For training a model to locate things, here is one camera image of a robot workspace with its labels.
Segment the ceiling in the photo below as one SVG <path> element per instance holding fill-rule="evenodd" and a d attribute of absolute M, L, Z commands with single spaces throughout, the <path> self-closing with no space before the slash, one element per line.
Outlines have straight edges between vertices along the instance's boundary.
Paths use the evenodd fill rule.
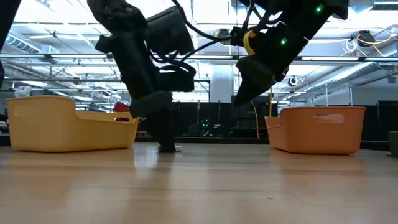
<path fill-rule="evenodd" d="M 232 1 L 234 0 L 179 0 L 179 3 L 184 7 L 188 20 L 200 30 L 214 35 L 220 28 L 232 29 L 236 24 L 242 24 L 246 17 L 246 8 L 242 6 L 234 7 Z M 141 0 L 127 0 L 127 2 L 138 7 L 146 17 L 157 14 L 173 6 L 171 0 L 151 0 L 150 4 L 148 4 L 147 1 Z M 384 2 L 390 2 L 389 5 L 396 4 L 394 1 Z M 371 31 L 372 35 L 376 38 L 376 42 L 388 40 L 382 44 L 378 44 L 378 49 L 383 50 L 385 47 L 397 42 L 396 35 L 392 34 L 392 29 L 398 26 L 396 25 L 398 24 L 398 17 L 396 16 L 397 11 L 391 10 L 393 7 L 390 7 L 389 10 L 370 10 L 371 8 L 372 7 L 369 7 L 367 11 L 362 13 L 357 13 L 358 10 L 355 12 L 354 7 L 350 8 L 349 19 L 347 21 L 331 17 L 300 55 L 367 57 L 370 54 L 372 54 L 372 56 L 376 54 L 378 57 L 381 57 L 382 55 L 378 54 L 374 47 L 363 48 L 347 45 L 346 43 L 347 40 L 350 40 L 351 36 L 356 37 L 361 30 Z M 250 24 L 257 24 L 258 20 L 256 16 L 252 16 Z M 53 49 L 52 53 L 60 54 L 101 54 L 101 52 L 95 50 L 94 46 L 100 35 L 110 35 L 110 33 L 92 16 L 85 0 L 22 0 L 10 34 L 39 49 L 41 53 L 48 53 L 43 52 L 43 46 L 47 46 L 47 50 L 48 46 L 51 46 Z M 196 47 L 208 42 L 208 40 L 196 35 L 192 31 L 191 35 Z M 347 48 L 345 47 L 349 49 L 354 47 L 354 49 L 352 52 L 347 52 Z M 27 52 L 6 44 L 2 53 L 26 54 Z M 246 52 L 243 48 L 216 44 L 200 51 L 198 54 L 213 56 L 246 55 Z M 119 70 L 113 61 L 77 60 L 71 58 L 69 60 L 60 60 L 60 62 L 65 62 L 65 65 L 70 66 L 54 66 L 34 59 L 26 60 L 12 58 L 9 60 L 21 66 L 36 70 L 44 76 L 50 75 L 52 78 L 80 77 L 85 79 L 104 80 L 104 82 L 98 83 L 78 83 L 79 85 L 68 82 L 64 85 L 68 88 L 83 87 L 95 89 L 101 86 L 104 89 L 110 90 L 125 89 L 122 83 L 106 82 L 109 79 L 120 79 Z M 48 66 L 33 66 L 39 64 L 39 62 Z M 102 65 L 79 67 L 77 64 L 80 62 Z M 190 63 L 198 71 L 197 80 L 211 80 L 213 76 L 217 76 L 213 68 L 220 64 L 211 59 L 204 61 L 194 60 L 190 61 Z M 231 77 L 235 77 L 234 89 L 237 90 L 241 80 L 238 69 L 234 66 L 234 62 L 223 62 L 222 64 L 231 65 Z M 5 62 L 5 65 L 10 65 L 10 67 L 12 67 L 11 64 L 7 62 Z M 274 88 L 280 91 L 294 91 L 299 89 L 298 87 L 305 88 L 342 66 L 343 64 L 292 65 L 286 80 L 276 84 Z M 287 85 L 287 79 L 292 75 L 295 75 L 300 80 L 300 85 L 296 88 L 291 88 Z M 377 86 L 377 84 L 382 86 L 383 81 L 374 82 L 372 86 Z M 196 86 L 197 92 L 192 93 L 192 96 L 175 94 L 174 98 L 181 100 L 205 100 L 205 95 L 208 95 L 207 87 L 203 87 L 203 83 L 197 83 Z M 114 94 L 121 97 L 117 97 L 115 100 L 129 100 L 128 94 L 116 92 Z M 109 98 L 102 98 L 103 96 L 101 95 L 94 94 L 92 96 L 96 96 L 97 100 L 109 100 Z"/>

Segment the white pillar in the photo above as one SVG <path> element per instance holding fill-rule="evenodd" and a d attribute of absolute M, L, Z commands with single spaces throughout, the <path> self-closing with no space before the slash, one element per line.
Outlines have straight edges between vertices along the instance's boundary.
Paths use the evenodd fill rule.
<path fill-rule="evenodd" d="M 210 81 L 210 102 L 230 103 L 233 91 L 232 67 L 230 65 L 214 65 Z"/>

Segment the orange plastic bin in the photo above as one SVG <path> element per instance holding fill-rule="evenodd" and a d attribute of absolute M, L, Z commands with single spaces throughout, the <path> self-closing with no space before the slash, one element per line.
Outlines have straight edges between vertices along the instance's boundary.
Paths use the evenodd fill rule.
<path fill-rule="evenodd" d="M 272 147 L 302 154 L 354 154 L 361 144 L 365 108 L 286 108 L 266 117 Z"/>
<path fill-rule="evenodd" d="M 121 149 L 134 144 L 139 120 L 130 113 L 78 111 L 61 96 L 7 100 L 11 146 L 35 152 Z M 129 122 L 116 122 L 129 118 Z"/>

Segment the red object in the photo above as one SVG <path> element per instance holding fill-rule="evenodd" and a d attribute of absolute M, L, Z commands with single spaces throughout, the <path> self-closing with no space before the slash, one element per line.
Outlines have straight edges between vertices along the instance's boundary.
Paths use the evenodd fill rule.
<path fill-rule="evenodd" d="M 113 108 L 113 111 L 115 111 L 115 112 L 130 112 L 130 107 L 123 103 L 116 103 Z M 129 119 L 128 118 L 116 118 L 115 121 L 128 122 Z"/>

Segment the wooden table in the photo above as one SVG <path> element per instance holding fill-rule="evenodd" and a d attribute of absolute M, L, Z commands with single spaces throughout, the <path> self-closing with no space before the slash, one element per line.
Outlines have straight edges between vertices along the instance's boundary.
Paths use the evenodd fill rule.
<path fill-rule="evenodd" d="M 185 144 L 39 154 L 0 148 L 1 224 L 398 222 L 398 160 Z"/>

